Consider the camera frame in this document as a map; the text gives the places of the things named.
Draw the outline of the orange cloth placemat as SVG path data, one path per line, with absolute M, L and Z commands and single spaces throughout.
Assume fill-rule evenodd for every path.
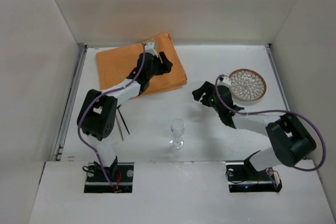
M 151 40 L 157 42 L 158 51 L 164 52 L 173 66 L 171 72 L 153 77 L 144 94 L 172 91 L 187 84 L 187 74 L 177 55 L 170 34 L 161 33 Z M 138 43 L 97 53 L 100 89 L 111 88 L 123 81 L 137 66 L 139 54 L 142 52 L 142 45 Z

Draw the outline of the floral patterned ceramic plate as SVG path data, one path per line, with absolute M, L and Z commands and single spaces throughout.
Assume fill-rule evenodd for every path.
M 253 70 L 237 69 L 229 75 L 229 78 L 231 80 L 230 91 L 239 100 L 257 101 L 267 91 L 264 78 Z

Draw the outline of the clear wine glass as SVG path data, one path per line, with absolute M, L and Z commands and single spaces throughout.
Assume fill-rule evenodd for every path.
M 180 150 L 183 147 L 183 134 L 185 131 L 185 123 L 182 119 L 174 119 L 171 123 L 171 133 L 172 138 L 170 140 L 170 145 L 175 150 Z

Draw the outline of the black fork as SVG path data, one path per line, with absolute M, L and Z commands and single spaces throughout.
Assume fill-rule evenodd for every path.
M 117 125 L 118 125 L 118 129 L 119 129 L 119 132 L 120 132 L 121 139 L 122 139 L 122 141 L 124 141 L 122 127 L 121 127 L 122 115 L 121 115 L 120 110 L 118 110 L 118 114 L 119 114 L 119 117 L 117 117 Z

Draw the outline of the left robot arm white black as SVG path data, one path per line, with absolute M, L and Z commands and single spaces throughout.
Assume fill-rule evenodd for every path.
M 87 92 L 77 118 L 77 133 L 95 152 L 104 170 L 109 170 L 116 158 L 112 148 L 103 146 L 102 140 L 113 130 L 117 108 L 143 94 L 154 76 L 171 72 L 172 66 L 164 52 L 149 49 L 139 55 L 137 66 L 121 83 L 106 91 L 91 89 Z

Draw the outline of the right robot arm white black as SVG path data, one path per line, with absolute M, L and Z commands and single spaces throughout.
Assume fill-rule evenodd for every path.
M 195 101 L 213 108 L 221 122 L 233 129 L 248 130 L 267 137 L 271 147 L 252 153 L 244 160 L 245 170 L 256 173 L 268 168 L 295 165 L 314 151 L 315 140 L 297 116 L 285 113 L 280 116 L 251 115 L 233 103 L 228 87 L 208 81 L 192 92 Z

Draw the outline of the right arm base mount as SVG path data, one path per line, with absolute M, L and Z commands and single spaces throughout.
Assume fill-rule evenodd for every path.
M 282 180 L 273 168 L 256 171 L 244 162 L 227 162 L 226 179 L 230 193 L 279 193 Z

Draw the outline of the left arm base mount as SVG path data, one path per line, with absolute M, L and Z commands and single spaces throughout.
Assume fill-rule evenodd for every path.
M 113 168 L 105 168 L 109 177 L 106 177 L 97 162 L 82 167 L 86 173 L 84 193 L 89 194 L 127 194 L 133 189 L 133 163 L 118 163 Z

